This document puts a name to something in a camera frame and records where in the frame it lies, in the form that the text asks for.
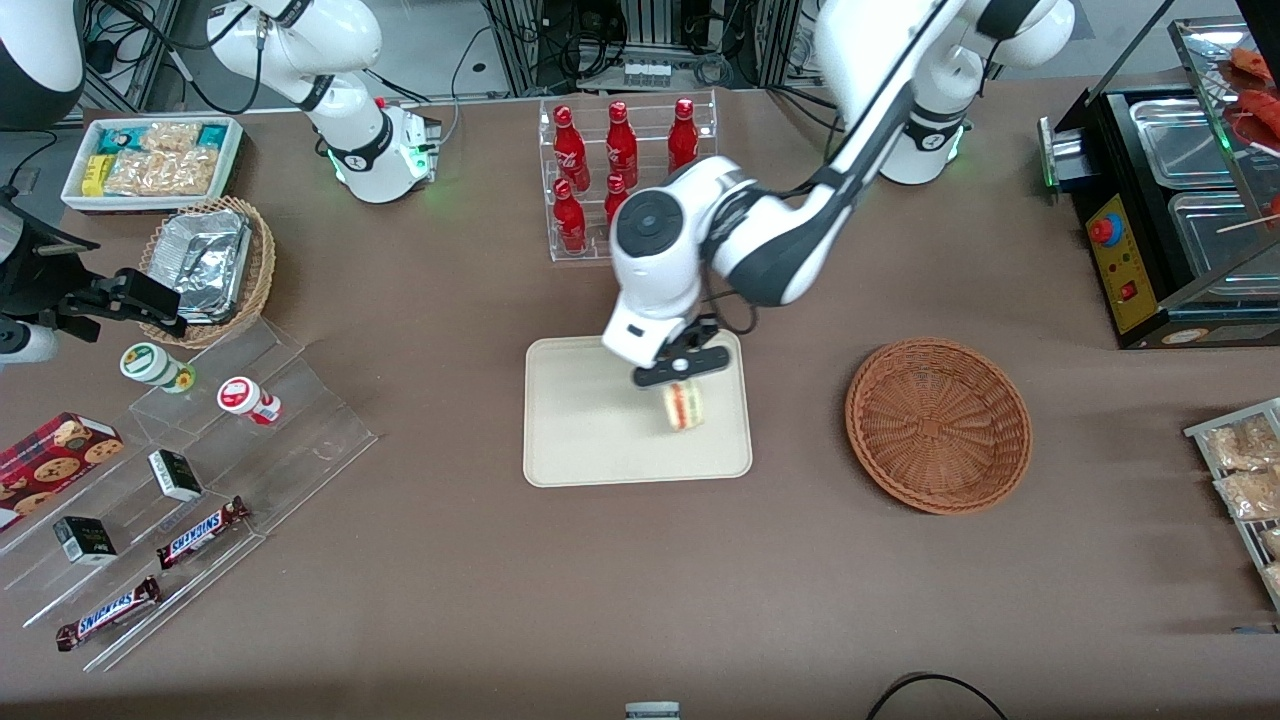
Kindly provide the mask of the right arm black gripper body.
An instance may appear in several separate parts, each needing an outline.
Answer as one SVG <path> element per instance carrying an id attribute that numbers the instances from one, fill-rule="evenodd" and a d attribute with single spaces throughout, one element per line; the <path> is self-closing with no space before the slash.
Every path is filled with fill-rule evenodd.
<path id="1" fill-rule="evenodd" d="M 99 245 L 28 215 L 4 215 L 1 241 L 3 316 L 60 331 L 64 299 L 92 290 L 99 278 L 81 261 Z"/>

